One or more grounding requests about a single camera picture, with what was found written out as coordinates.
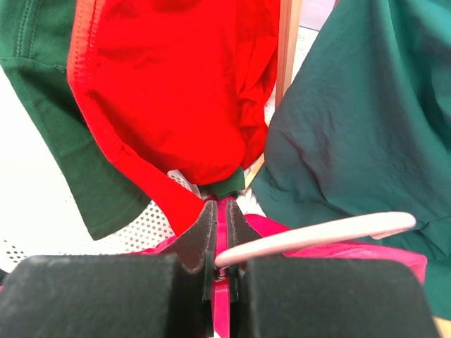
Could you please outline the magenta t shirt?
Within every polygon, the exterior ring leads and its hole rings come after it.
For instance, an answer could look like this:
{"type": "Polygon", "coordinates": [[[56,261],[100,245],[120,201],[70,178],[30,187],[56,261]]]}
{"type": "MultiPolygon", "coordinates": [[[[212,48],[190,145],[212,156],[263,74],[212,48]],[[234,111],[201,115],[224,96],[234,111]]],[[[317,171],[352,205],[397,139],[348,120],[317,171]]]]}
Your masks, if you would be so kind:
{"type": "Polygon", "coordinates": [[[145,254],[137,337],[437,337],[426,258],[357,241],[413,224],[377,213],[298,230],[234,201],[169,215],[175,238],[145,254]]]}

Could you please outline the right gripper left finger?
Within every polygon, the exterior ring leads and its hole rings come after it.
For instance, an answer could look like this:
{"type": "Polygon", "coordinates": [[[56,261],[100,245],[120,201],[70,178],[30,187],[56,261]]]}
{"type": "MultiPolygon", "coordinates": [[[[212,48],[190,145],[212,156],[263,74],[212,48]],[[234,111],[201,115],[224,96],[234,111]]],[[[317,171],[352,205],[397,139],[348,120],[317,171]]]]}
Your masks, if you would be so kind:
{"type": "Polygon", "coordinates": [[[217,205],[162,252],[33,256],[1,290],[2,337],[211,337],[217,205]]]}

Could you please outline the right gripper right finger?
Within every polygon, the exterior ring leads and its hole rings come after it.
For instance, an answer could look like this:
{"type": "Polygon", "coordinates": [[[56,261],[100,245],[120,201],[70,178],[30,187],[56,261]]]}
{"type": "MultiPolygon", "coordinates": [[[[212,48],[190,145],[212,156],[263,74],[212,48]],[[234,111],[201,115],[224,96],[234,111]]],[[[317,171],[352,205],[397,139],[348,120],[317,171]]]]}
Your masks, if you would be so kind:
{"type": "Polygon", "coordinates": [[[230,337],[438,337],[422,284],[388,259],[263,256],[229,269],[230,337]]]}

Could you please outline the pink wire hanger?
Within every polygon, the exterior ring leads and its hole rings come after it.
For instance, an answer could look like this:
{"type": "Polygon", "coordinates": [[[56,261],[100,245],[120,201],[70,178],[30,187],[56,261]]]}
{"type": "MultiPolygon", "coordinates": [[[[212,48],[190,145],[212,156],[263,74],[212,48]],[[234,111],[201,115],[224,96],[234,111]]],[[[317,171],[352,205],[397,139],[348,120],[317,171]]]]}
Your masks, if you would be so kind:
{"type": "Polygon", "coordinates": [[[360,215],[295,230],[261,215],[246,215],[245,224],[260,238],[230,244],[215,258],[214,264],[219,270],[258,256],[280,253],[297,258],[388,259],[406,265],[420,282],[425,280],[425,256],[357,241],[366,236],[385,238],[413,228],[416,220],[405,212],[360,215]]]}

